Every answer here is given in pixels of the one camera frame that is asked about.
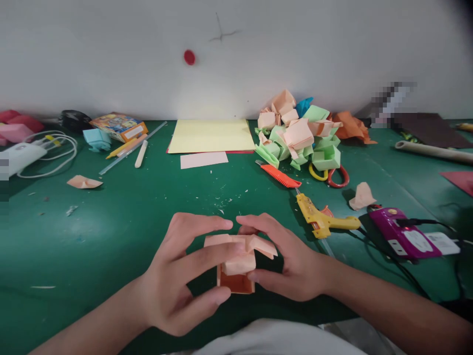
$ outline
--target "red dot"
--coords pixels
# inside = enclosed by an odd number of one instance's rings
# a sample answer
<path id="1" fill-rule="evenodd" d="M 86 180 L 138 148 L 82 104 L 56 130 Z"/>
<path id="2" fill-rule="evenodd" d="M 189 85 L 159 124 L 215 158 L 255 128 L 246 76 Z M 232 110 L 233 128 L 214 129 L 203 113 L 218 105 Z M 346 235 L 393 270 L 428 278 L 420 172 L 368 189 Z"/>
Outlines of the red dot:
<path id="1" fill-rule="evenodd" d="M 184 60 L 189 65 L 194 65 L 196 63 L 196 55 L 190 49 L 184 52 Z"/>

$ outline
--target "cardboard box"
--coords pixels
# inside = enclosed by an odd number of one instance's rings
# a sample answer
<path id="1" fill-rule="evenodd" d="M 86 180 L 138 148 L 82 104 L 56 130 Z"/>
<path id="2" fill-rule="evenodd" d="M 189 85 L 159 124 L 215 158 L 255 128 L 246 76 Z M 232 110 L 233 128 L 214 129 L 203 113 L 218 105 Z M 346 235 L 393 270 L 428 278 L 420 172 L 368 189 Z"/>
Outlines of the cardboard box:
<path id="1" fill-rule="evenodd" d="M 148 133 L 143 121 L 117 112 L 93 119 L 90 124 L 123 143 Z"/>

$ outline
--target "orange utility knife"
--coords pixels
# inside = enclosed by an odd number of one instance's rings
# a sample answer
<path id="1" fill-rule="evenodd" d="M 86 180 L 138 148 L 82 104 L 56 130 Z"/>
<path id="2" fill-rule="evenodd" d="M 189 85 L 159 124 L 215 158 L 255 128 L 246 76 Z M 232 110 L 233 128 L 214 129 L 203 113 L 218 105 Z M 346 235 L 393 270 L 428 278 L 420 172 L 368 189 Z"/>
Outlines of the orange utility knife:
<path id="1" fill-rule="evenodd" d="M 296 188 L 302 185 L 302 182 L 291 179 L 286 174 L 276 169 L 273 165 L 265 164 L 261 160 L 257 160 L 255 161 L 255 163 L 258 164 L 261 169 L 263 169 L 265 172 L 267 172 L 269 175 L 271 175 L 273 178 L 275 178 L 278 182 L 280 182 L 286 187 Z"/>

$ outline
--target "white power bank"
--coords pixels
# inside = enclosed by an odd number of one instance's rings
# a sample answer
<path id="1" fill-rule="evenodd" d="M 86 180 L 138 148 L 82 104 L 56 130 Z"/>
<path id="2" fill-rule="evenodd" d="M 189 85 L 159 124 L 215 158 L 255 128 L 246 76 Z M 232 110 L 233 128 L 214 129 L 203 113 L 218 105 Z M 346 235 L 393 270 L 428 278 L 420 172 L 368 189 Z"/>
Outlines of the white power bank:
<path id="1" fill-rule="evenodd" d="M 18 143 L 4 150 L 2 154 L 6 153 L 8 159 L 8 177 L 23 170 L 29 164 L 46 155 L 47 152 L 46 149 L 30 143 Z"/>

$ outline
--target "yellow paper sheet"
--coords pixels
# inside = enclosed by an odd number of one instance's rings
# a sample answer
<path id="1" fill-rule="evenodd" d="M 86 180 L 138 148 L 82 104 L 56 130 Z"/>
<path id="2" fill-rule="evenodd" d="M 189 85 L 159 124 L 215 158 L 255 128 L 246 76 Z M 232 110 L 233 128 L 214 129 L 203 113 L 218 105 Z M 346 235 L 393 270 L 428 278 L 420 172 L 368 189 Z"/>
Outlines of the yellow paper sheet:
<path id="1" fill-rule="evenodd" d="M 168 153 L 254 150 L 245 119 L 178 120 Z"/>

